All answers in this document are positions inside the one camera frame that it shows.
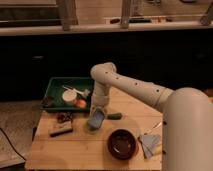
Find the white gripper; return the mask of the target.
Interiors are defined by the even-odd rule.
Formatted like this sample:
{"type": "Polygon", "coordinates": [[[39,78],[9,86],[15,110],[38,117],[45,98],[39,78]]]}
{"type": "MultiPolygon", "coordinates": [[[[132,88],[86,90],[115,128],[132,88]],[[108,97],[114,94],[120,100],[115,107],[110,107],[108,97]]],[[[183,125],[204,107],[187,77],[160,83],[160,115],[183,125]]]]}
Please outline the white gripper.
{"type": "Polygon", "coordinates": [[[91,97],[91,107],[104,109],[109,104],[109,97],[93,94],[91,97]]]}

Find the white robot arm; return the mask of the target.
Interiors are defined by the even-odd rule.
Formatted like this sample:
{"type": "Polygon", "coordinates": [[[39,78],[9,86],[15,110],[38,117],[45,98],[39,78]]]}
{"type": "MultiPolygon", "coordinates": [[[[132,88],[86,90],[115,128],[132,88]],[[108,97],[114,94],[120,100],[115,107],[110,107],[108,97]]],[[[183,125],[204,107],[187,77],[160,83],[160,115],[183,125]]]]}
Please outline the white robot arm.
{"type": "Polygon", "coordinates": [[[162,171],[213,171],[213,102],[205,93],[122,76],[112,62],[93,66],[90,74],[94,107],[107,106],[115,87],[163,114],[162,171]]]}

